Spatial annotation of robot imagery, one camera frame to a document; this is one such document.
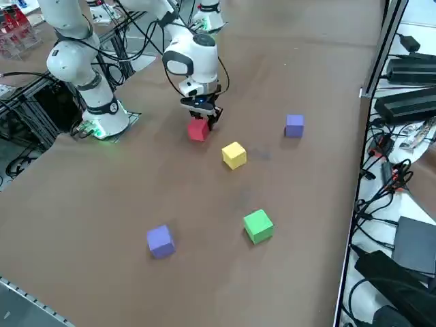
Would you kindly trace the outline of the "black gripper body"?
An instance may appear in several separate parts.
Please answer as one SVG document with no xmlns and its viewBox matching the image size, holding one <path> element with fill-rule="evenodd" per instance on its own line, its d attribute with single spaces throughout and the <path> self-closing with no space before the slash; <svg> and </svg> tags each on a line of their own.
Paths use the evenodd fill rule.
<svg viewBox="0 0 436 327">
<path fill-rule="evenodd" d="M 181 106 L 188 109 L 190 114 L 219 114 L 221 108 L 215 102 L 219 97 L 221 85 L 214 92 L 206 95 L 194 95 L 180 100 Z"/>
</svg>

